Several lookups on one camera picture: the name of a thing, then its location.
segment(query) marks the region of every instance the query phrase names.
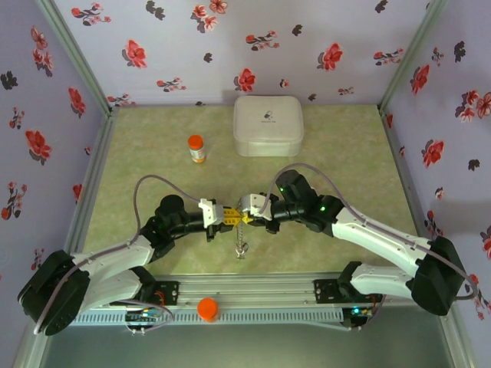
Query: orange lid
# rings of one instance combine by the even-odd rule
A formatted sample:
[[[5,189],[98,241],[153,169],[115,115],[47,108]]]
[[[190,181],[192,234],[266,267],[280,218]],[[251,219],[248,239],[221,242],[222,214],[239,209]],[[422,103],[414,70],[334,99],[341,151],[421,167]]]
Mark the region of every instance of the orange lid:
[[[187,144],[189,144],[189,147],[193,150],[199,150],[203,147],[203,138],[201,136],[190,136],[187,140]]]
[[[208,322],[213,322],[218,315],[218,304],[211,297],[205,297],[198,303],[198,315]]]

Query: table surface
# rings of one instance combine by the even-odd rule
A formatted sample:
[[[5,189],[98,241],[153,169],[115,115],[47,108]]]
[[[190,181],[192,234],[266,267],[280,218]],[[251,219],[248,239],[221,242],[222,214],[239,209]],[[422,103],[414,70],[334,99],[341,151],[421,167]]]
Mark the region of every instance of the table surface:
[[[153,173],[196,198],[236,206],[247,193],[267,192],[273,176],[289,163],[309,163],[324,171],[344,197],[365,215],[415,234],[409,208],[374,105],[303,106],[305,137],[296,157],[241,157],[232,135],[233,107],[134,107],[121,109],[97,192],[84,251],[130,238],[136,230],[132,194],[137,180]],[[207,160],[191,160],[187,138],[203,136]],[[320,176],[300,169],[318,194],[332,194]],[[160,200],[174,191],[148,179],[140,186],[143,223]],[[186,210],[199,210],[185,199]],[[249,251],[236,259],[236,232],[204,234],[176,241],[165,257],[149,264],[153,274],[341,271],[349,261],[389,263],[350,242],[283,224],[277,235],[244,226]]]

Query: white plastic container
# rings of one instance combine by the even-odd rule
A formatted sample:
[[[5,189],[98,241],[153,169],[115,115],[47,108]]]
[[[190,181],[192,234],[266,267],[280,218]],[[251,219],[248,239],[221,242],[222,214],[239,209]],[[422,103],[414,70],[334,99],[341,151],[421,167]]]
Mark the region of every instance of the white plastic container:
[[[241,156],[298,155],[304,138],[300,101],[291,96],[239,97],[233,137]]]

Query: pill bottle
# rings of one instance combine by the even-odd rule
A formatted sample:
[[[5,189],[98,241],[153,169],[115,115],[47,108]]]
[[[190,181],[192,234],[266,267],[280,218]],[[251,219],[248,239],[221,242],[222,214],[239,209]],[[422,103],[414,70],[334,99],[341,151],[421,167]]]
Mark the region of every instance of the pill bottle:
[[[195,163],[203,163],[206,159],[205,145],[201,136],[190,136],[187,140],[191,157]]]
[[[205,297],[198,303],[198,315],[206,322],[213,323],[219,319],[219,308],[211,297]]]

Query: floral wallpaper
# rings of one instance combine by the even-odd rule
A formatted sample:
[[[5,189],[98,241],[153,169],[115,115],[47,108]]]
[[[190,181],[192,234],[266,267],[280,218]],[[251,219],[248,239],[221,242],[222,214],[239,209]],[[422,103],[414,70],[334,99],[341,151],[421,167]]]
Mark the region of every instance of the floral wallpaper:
[[[491,58],[486,0],[450,2],[386,110],[429,237],[456,246],[479,286],[460,301],[478,366],[491,351]],[[469,293],[465,284],[461,294]]]
[[[377,104],[428,0],[54,3],[110,105],[127,96],[130,104],[202,106],[243,94]],[[425,73],[416,73],[416,92]]]
[[[9,367],[28,321],[18,292],[64,247],[103,114],[34,2],[4,0],[0,20],[0,366]]]

